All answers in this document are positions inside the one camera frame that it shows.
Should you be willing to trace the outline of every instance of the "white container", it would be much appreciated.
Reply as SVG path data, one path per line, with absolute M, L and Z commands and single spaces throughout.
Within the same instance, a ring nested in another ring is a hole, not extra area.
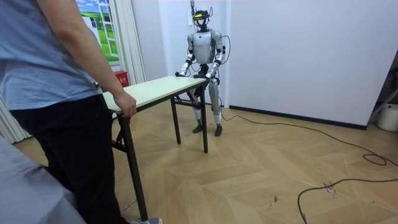
M 398 105 L 387 104 L 384 106 L 377 126 L 386 131 L 398 132 Z

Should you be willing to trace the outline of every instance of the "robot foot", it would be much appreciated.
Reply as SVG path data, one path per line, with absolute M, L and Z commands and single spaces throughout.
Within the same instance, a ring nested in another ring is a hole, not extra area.
M 214 136 L 218 137 L 221 135 L 222 132 L 223 132 L 223 127 L 217 126 L 216 133 L 214 133 Z
M 192 133 L 199 133 L 202 131 L 201 125 L 198 125 L 197 127 L 195 127 L 194 130 L 192 130 Z

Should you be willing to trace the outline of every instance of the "wooden floor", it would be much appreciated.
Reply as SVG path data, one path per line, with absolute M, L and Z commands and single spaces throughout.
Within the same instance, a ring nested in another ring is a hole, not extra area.
M 214 137 L 215 124 L 207 109 L 209 154 L 191 108 L 177 106 L 182 145 L 177 145 L 170 103 L 133 117 L 131 127 L 150 217 L 168 224 L 303 223 L 298 194 L 340 179 L 398 178 L 398 168 L 365 161 L 362 149 L 311 130 L 266 126 L 240 118 L 223 122 L 223 135 Z M 398 135 L 370 126 L 367 131 L 293 119 L 223 110 L 226 118 L 239 114 L 258 122 L 298 124 L 325 131 L 398 162 Z M 115 121 L 116 137 L 119 126 Z M 45 157 L 35 139 L 15 144 L 36 162 Z M 115 154 L 116 193 L 123 215 L 138 220 L 126 156 Z M 398 223 L 398 182 L 345 182 L 302 197 L 308 223 Z

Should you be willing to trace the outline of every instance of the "black metal table leg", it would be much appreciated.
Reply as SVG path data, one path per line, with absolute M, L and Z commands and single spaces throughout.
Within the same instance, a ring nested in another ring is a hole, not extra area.
M 136 192 L 137 204 L 139 214 L 142 221 L 148 220 L 147 207 L 145 205 L 144 191 L 142 190 L 141 178 L 138 170 L 138 163 L 136 152 L 134 151 L 134 145 L 132 143 L 132 136 L 130 130 L 130 118 L 122 118 L 118 115 L 119 124 L 121 127 L 121 133 L 124 140 L 124 146 L 127 153 L 127 159 L 129 161 L 130 173 L 132 177 L 132 183 L 134 184 L 134 190 Z
M 180 135 L 180 127 L 178 126 L 178 118 L 177 118 L 177 110 L 175 108 L 175 101 L 174 98 L 170 99 L 172 104 L 172 111 L 173 111 L 173 120 L 174 120 L 174 129 L 175 129 L 175 137 L 177 138 L 177 144 L 181 144 L 181 135 Z
M 203 84 L 203 89 L 200 93 L 200 104 L 201 104 L 201 126 L 203 132 L 203 147 L 205 148 L 205 153 L 209 152 L 207 145 L 207 122 L 206 122 L 206 100 L 205 100 L 205 84 Z

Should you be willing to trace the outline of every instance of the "man's arm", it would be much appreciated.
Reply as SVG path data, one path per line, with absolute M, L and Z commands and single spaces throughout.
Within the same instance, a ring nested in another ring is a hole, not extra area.
M 114 75 L 101 47 L 81 18 L 75 0 L 36 0 L 61 44 L 99 84 L 112 93 L 128 117 L 137 113 L 136 100 Z

